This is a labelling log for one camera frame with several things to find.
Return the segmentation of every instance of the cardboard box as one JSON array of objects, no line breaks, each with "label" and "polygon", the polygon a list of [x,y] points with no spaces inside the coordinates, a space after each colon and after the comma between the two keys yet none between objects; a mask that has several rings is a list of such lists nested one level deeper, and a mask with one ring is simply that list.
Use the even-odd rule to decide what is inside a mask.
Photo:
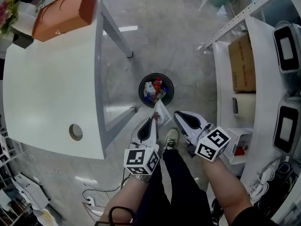
[{"label": "cardboard box", "polygon": [[233,90],[256,91],[255,66],[249,34],[235,40],[228,46]]},{"label": "cardboard box", "polygon": [[42,8],[32,30],[45,42],[60,34],[90,25],[96,0],[55,0]]}]

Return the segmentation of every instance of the machine screen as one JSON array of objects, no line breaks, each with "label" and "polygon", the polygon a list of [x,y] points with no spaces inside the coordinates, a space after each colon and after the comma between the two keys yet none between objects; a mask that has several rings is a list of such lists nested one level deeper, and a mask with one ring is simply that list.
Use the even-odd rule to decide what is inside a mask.
[{"label": "machine screen", "polygon": [[281,44],[281,49],[282,49],[282,53],[283,53],[283,59],[284,60],[292,59],[293,51],[292,51],[292,47],[291,47],[289,38],[286,37],[286,38],[281,39],[280,44]]},{"label": "machine screen", "polygon": [[292,126],[293,126],[293,120],[284,117],[282,121],[281,132],[280,132],[280,138],[282,140],[287,142],[289,141],[290,134],[292,131]]}]

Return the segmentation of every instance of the watch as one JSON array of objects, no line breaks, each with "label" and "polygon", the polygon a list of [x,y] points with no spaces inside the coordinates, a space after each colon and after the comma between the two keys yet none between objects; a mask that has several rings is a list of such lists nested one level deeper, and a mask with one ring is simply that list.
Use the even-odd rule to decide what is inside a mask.
[{"label": "watch", "polygon": [[135,178],[137,178],[145,183],[148,183],[151,176],[150,175],[135,175]]}]

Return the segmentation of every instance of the white table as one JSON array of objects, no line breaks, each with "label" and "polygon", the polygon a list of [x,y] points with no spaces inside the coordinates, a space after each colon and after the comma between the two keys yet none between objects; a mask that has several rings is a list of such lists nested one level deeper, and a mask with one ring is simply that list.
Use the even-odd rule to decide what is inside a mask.
[{"label": "white table", "polygon": [[[136,112],[130,108],[105,124],[101,48],[103,29],[127,57],[127,45],[103,0],[92,24],[27,49],[6,54],[3,104],[10,138],[48,151],[104,159],[105,149]],[[70,126],[82,130],[74,140]]]}]

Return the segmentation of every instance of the white paper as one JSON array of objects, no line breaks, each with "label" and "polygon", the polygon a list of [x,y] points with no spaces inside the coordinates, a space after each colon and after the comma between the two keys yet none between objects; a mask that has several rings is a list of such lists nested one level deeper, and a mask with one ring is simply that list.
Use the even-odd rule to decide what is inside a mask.
[{"label": "white paper", "polygon": [[151,112],[150,118],[155,118],[158,128],[165,126],[172,119],[162,101],[159,100]]}]

